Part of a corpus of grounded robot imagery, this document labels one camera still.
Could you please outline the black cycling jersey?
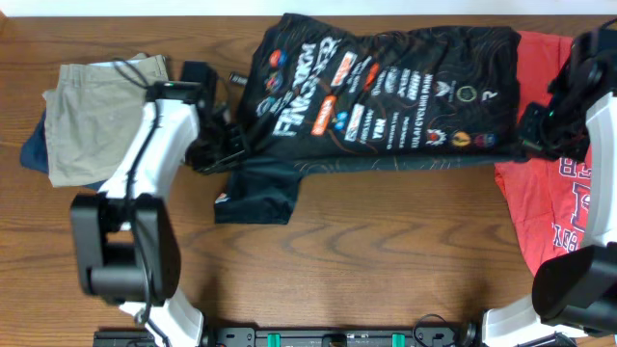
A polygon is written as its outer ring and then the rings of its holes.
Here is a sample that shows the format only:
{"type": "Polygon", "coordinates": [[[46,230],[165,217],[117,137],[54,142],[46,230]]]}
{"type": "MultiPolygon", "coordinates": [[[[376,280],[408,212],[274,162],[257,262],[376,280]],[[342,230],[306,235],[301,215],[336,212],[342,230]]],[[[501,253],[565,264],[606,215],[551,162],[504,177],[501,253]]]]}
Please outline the black cycling jersey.
{"type": "Polygon", "coordinates": [[[237,109],[249,155],[219,224],[284,225],[311,174],[458,169],[515,158],[520,35],[440,26],[357,36],[288,13],[237,109]]]}

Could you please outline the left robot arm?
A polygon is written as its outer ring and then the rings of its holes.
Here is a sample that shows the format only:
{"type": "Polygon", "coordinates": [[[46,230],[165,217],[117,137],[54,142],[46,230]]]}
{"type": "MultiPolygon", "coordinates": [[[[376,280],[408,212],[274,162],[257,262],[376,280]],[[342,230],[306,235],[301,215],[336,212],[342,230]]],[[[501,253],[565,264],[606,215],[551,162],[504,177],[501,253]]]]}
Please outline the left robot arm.
{"type": "Polygon", "coordinates": [[[179,287],[180,249],[167,200],[182,165],[209,175],[244,159],[244,134],[216,102],[219,81],[155,82],[121,164],[70,222],[83,292],[130,314],[156,346],[209,346],[203,313],[179,287]]]}

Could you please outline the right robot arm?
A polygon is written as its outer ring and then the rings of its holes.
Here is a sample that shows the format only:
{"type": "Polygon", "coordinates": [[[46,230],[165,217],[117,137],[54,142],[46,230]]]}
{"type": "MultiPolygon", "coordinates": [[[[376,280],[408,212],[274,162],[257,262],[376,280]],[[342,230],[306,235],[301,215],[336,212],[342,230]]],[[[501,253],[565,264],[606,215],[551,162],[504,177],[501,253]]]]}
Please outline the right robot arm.
{"type": "Polygon", "coordinates": [[[616,25],[519,46],[523,163],[496,165],[534,282],[486,311],[486,346],[554,346],[616,332],[616,25]]]}

